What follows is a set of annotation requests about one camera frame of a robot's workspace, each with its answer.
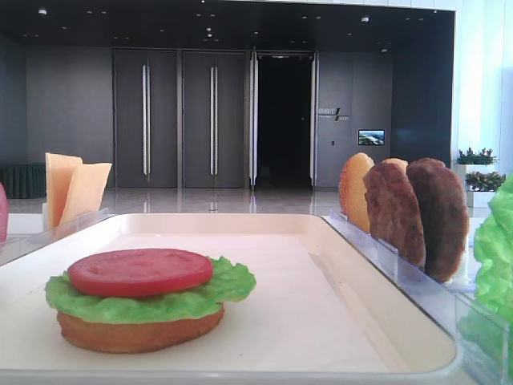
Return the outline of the brown meat patty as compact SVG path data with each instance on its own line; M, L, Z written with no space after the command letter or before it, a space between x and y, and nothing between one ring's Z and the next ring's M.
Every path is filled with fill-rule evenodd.
M420 208L426 275L436 282L447 282L460 267L469 231L462 184L442 161L432 158L410 163L406 175Z
M397 164L381 162L363 177L372 238L397 249L400 257L423 270L426 244L417 197Z

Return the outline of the green lettuce leaf on tray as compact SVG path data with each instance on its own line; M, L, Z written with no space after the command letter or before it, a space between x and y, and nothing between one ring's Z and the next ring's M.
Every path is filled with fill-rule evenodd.
M245 300L256 286L246 265L233 265L226 257L213 261L213 278L190 290L149 298L101 298L81 294L64 273L45 285L47 304L87 322L141 324L199 319L215 314L225 302Z

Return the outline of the red tomato slice on tray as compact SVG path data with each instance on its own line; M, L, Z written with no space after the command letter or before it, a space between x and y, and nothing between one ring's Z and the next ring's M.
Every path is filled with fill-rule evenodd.
M67 273L84 294L145 298L204 284L213 276L213 264L182 249L123 249L82 258Z

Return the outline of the pale yellow cheese slice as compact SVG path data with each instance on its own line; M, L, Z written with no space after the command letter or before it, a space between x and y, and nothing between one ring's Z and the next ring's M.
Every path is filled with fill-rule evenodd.
M99 210L111 163L80 164L73 172L59 224Z

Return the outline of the bottom bread slice on tray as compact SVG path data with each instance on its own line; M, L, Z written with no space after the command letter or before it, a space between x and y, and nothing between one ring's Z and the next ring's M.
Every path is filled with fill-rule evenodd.
M223 317L224 306L201 318L140 324L88 322L61 311L57 313L61 335L71 345L110 354L153 352L188 342L212 331Z

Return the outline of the orange cheese slice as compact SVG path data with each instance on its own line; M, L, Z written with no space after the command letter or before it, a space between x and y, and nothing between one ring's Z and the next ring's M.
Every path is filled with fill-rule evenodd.
M52 229L61 220L71 178L83 159L49 152L45 154L45 159L47 224L48 229Z

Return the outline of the standing red tomato slice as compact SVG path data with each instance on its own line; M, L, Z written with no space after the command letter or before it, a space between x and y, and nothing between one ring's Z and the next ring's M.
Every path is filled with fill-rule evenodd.
M0 242L3 243L7 238L7 227L9 219L9 207L6 198L6 192L0 184Z

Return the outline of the standing green lettuce leaf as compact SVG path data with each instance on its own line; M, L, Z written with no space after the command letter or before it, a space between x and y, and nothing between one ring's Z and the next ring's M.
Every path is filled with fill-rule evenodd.
M481 263L475 278L475 300L512 323L512 177L489 204L491 215L476 229L474 256ZM460 322L461 333L482 349L500 356L503 330L483 313L470 312Z

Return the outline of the golden bun half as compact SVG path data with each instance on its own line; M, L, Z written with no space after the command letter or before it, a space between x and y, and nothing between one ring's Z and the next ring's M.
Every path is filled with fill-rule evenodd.
M339 183L341 211L351 223L365 233L370 231L370 221L363 177L373 166L374 161L365 153L359 152L345 162Z
M406 171L406 168L408 166L408 162L406 160L402 160L402 159L399 159L399 158L388 158L388 159L384 159L382 161L382 163L387 163L387 164L395 164L397 165L403 172Z

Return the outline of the dark double door middle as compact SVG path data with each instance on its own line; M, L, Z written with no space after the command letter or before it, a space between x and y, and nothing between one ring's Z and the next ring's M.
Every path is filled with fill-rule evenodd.
M244 56L184 53L184 186L244 186Z

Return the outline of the dark double door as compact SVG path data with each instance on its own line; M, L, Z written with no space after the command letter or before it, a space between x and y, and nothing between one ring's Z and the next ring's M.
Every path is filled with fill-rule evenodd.
M117 185L175 188L176 53L116 50L114 64Z
M244 186L244 56L184 53L184 186Z

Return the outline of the cream rectangular tray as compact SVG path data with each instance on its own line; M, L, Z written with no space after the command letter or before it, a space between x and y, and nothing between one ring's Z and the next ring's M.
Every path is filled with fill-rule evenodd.
M140 355L60 334L49 277L113 249L175 248L245 264L256 288L205 336ZM1 268L4 384L452 384L456 341L320 217L125 214Z

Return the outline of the dark double door left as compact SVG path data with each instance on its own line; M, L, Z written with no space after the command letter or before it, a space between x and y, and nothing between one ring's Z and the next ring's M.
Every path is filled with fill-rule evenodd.
M117 185L175 188L176 53L116 50L114 64Z

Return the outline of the potted plants in planter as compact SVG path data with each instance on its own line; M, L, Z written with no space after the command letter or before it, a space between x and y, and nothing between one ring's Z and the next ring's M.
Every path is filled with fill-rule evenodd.
M506 176L497 171L496 156L491 148L475 152L468 148L458 151L456 173L462 181L470 208L485 208Z

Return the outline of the dark green draped table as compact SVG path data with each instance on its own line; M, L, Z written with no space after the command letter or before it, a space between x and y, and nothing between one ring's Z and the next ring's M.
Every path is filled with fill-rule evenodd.
M46 165L3 164L1 183L8 199L34 199L46 195Z

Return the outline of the wall display screen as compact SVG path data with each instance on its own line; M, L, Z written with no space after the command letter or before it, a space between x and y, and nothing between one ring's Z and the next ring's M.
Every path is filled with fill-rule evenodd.
M358 141L361 146L382 146L385 144L384 130L358 130Z

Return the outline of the left long clear rail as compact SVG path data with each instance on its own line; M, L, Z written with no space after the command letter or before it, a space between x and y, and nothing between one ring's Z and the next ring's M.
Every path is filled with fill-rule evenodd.
M29 253L51 245L65 237L96 225L111 217L108 209L85 214L78 219L41 233L9 235L1 243L1 265L6 265Z

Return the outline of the long clear rail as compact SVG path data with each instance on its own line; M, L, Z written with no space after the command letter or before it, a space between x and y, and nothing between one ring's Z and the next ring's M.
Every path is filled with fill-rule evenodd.
M6 265L29 253L51 245L65 237L96 225L111 217L108 209L85 214L78 219L41 233L9 235L1 243L1 265Z
M464 371L476 383L512 383L512 326L474 300L470 287L438 284L336 210L325 219L455 338L463 349Z

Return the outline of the right long clear rail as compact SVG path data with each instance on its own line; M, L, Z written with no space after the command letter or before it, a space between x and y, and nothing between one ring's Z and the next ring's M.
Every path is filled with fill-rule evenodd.
M336 210L325 219L455 338L463 349L464 371L476 383L512 383L512 326L474 300L470 287L438 284Z

